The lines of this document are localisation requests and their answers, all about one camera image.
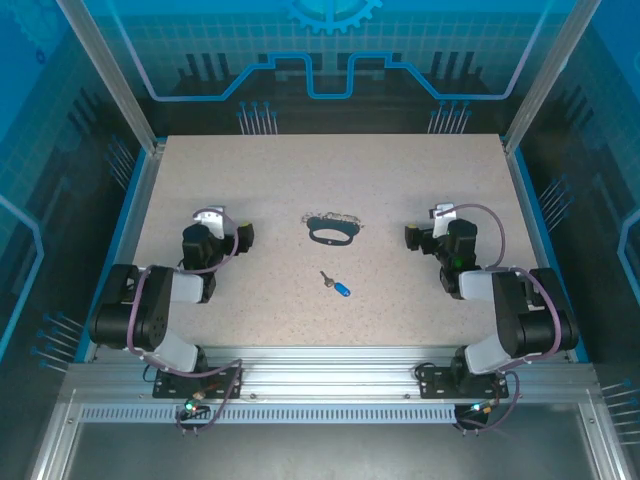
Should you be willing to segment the black keyring with silver chain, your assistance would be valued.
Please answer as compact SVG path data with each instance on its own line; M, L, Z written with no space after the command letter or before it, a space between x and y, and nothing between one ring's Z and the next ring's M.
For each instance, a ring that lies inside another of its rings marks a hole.
M313 242L336 247L351 245L364 228L358 217L336 212L307 212L301 223L307 227Z

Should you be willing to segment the silver key with blue tag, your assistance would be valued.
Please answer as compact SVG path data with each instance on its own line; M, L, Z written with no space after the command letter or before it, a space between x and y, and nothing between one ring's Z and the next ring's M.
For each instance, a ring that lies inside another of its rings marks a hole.
M324 271L321 271L320 274L323 277L324 285L327 288L334 289L336 292L338 292L343 297L349 297L351 295L350 289L348 287L346 287L344 284L334 281Z

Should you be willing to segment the small connector board green light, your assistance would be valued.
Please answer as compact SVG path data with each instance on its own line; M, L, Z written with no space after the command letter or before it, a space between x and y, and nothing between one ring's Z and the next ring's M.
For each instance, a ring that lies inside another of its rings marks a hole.
M183 411L180 414L180 419L185 421L207 412L209 408L203 404L205 399L206 394L204 392L194 393L191 398L185 401Z
M464 415L484 414L488 415L500 404L500 398L485 399L474 403L463 411Z

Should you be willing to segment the grey metal front panel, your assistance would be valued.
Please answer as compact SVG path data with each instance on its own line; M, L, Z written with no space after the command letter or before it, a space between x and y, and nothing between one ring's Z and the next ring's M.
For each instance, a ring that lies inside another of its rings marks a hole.
M185 436L160 423L69 422L52 449L51 403L26 410L18 480L640 480L640 445L569 406L523 405L497 429L241 424Z

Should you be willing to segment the aluminium side rail blue edge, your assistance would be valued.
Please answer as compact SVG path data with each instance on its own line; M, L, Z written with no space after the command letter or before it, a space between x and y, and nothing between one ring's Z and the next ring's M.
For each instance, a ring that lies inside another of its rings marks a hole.
M536 264L539 267L550 267L556 273L568 302L571 302L543 219L542 208L520 149L516 148L513 153L505 153L505 160Z
M111 267L133 262L166 143L167 137L161 137L154 154L149 154L144 149L140 151L91 301L74 363L91 362L95 356L97 346L89 338L89 323L97 311Z

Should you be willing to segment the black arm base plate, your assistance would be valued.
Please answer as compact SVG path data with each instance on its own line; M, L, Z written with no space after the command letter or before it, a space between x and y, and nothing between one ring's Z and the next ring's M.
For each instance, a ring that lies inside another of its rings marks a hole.
M497 374L472 375L465 370L438 367L431 363L414 368L422 399L506 399L509 390L506 380Z
M238 399L244 371L241 370L234 382L236 367L205 378L186 378L158 371L154 381L152 396L156 399L187 399L197 392L203 392L206 399L223 399L230 385L233 385L230 399Z

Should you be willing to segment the aluminium mounting rail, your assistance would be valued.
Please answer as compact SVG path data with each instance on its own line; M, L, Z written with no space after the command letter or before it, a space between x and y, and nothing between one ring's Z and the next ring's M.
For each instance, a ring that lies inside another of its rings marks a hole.
M258 404L416 403L416 365L450 363L453 347L209 347L211 365L242 359L240 399ZM142 362L100 347L91 363L71 365L59 399L76 403L143 403L152 399ZM559 355L517 368L522 404L600 403L595 368Z

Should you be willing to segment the aluminium frame post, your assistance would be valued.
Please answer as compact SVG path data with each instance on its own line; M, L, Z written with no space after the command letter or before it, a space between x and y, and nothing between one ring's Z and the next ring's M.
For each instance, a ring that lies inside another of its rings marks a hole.
M159 141L83 0L55 0L141 147L155 155Z
M504 152L513 156L602 0L576 0L504 137Z

